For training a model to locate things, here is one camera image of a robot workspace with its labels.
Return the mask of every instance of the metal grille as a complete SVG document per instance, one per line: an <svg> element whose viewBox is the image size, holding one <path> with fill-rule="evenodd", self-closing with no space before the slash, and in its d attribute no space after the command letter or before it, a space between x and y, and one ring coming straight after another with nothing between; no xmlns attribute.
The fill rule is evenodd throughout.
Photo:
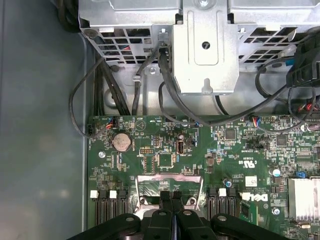
<svg viewBox="0 0 320 240"><path fill-rule="evenodd" d="M239 33L245 31L239 27ZM303 41L307 34L298 33L298 27L284 26L279 31L268 31L265 27L257 27L245 39L239 37L239 63L265 64L270 60L282 57L285 50L295 50L296 45Z"/></svg>
<svg viewBox="0 0 320 240"><path fill-rule="evenodd" d="M142 64L154 47L150 28L116 28L114 32L101 32L94 43L107 62L118 64Z"/></svg>

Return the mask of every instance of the screw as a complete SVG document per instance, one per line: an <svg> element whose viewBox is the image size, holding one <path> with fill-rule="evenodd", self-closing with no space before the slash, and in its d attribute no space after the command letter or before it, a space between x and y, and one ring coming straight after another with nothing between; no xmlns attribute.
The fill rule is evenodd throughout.
<svg viewBox="0 0 320 240"><path fill-rule="evenodd" d="M201 7L206 7L209 4L209 0L199 0Z"/></svg>
<svg viewBox="0 0 320 240"><path fill-rule="evenodd" d="M273 215L279 215L280 214L280 209L279 208L272 209L272 214Z"/></svg>
<svg viewBox="0 0 320 240"><path fill-rule="evenodd" d="M83 31L84 35L86 35L88 38L94 39L95 37L98 36L98 32L94 29L85 29Z"/></svg>
<svg viewBox="0 0 320 240"><path fill-rule="evenodd" d="M101 159L104 159L106 157L106 153L104 151L100 151L98 155L99 155L99 158Z"/></svg>
<svg viewBox="0 0 320 240"><path fill-rule="evenodd" d="M227 218L225 216L218 216L218 220L224 222L227 221Z"/></svg>
<svg viewBox="0 0 320 240"><path fill-rule="evenodd" d="M188 120L187 119L182 119L182 122L188 122ZM188 124L181 124L183 127L187 127L188 126Z"/></svg>
<svg viewBox="0 0 320 240"><path fill-rule="evenodd" d="M150 67L150 74L154 75L156 74L157 69L155 67Z"/></svg>
<svg viewBox="0 0 320 240"><path fill-rule="evenodd" d="M187 216L190 216L190 215L192 214L192 212L190 212L190 211L184 211L183 214L184 214L184 215L187 215Z"/></svg>

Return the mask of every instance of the white label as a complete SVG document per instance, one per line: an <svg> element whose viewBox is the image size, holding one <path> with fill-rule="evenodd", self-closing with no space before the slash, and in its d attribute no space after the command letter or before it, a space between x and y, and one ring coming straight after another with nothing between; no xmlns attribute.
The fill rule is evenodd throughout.
<svg viewBox="0 0 320 240"><path fill-rule="evenodd" d="M257 201L257 202L259 202L259 201L268 202L268 194L262 194L262 195L255 194L254 195L254 194L252 194L250 192L243 192L241 194L241 197L242 197L242 200L245 200L245 201L251 200L252 202L254 202L254 201Z"/></svg>
<svg viewBox="0 0 320 240"><path fill-rule="evenodd" d="M246 187L257 187L258 186L257 176L246 176L245 177L245 186Z"/></svg>
<svg viewBox="0 0 320 240"><path fill-rule="evenodd" d="M250 160L250 161L243 161L244 167L246 169L254 169L256 167L254 161Z"/></svg>

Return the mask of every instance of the capacitor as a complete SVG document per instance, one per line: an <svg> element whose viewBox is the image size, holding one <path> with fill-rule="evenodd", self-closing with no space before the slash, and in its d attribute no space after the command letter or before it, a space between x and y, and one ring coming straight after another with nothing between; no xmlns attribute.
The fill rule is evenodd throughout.
<svg viewBox="0 0 320 240"><path fill-rule="evenodd" d="M126 133L118 133L112 139L112 145L118 152L126 152L131 148L131 137Z"/></svg>
<svg viewBox="0 0 320 240"><path fill-rule="evenodd" d="M269 169L269 174L274 176L274 177L276 177L276 178L278 178L281 175L281 171L278 168L273 168L272 167L272 168Z"/></svg>
<svg viewBox="0 0 320 240"><path fill-rule="evenodd" d="M227 187L227 188L231 188L232 187L232 182L230 179L224 179L223 180L223 184Z"/></svg>
<svg viewBox="0 0 320 240"><path fill-rule="evenodd" d="M183 135L182 133L179 133L177 137L179 140L185 139L185 135Z"/></svg>

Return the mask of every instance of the microchip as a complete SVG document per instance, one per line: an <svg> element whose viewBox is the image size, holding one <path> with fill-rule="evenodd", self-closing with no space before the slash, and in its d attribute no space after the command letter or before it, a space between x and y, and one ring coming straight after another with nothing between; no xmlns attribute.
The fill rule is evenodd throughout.
<svg viewBox="0 0 320 240"><path fill-rule="evenodd" d="M171 154L160 154L158 166L160 168L166 168L172 166Z"/></svg>
<svg viewBox="0 0 320 240"><path fill-rule="evenodd" d="M207 166L206 170L207 170L208 174L211 174L214 171L214 167L213 166Z"/></svg>
<svg viewBox="0 0 320 240"><path fill-rule="evenodd" d="M288 141L287 135L280 134L276 136L276 145L278 147L286 147L287 141Z"/></svg>
<svg viewBox="0 0 320 240"><path fill-rule="evenodd" d="M215 163L215 160L213 157L208 157L206 162L208 166L212 166Z"/></svg>
<svg viewBox="0 0 320 240"><path fill-rule="evenodd" d="M316 154L316 159L320 160L320 147L316 146L313 151Z"/></svg>
<svg viewBox="0 0 320 240"><path fill-rule="evenodd" d="M241 204L240 212L241 212L241 214L244 215L247 219L249 218L249 207L247 207L247 206L244 205L244 204Z"/></svg>
<svg viewBox="0 0 320 240"><path fill-rule="evenodd" d="M236 130L233 128L226 129L224 132L225 140L235 140L236 139Z"/></svg>
<svg viewBox="0 0 320 240"><path fill-rule="evenodd" d="M282 184L283 179L282 179L282 177L273 177L273 182L275 184Z"/></svg>

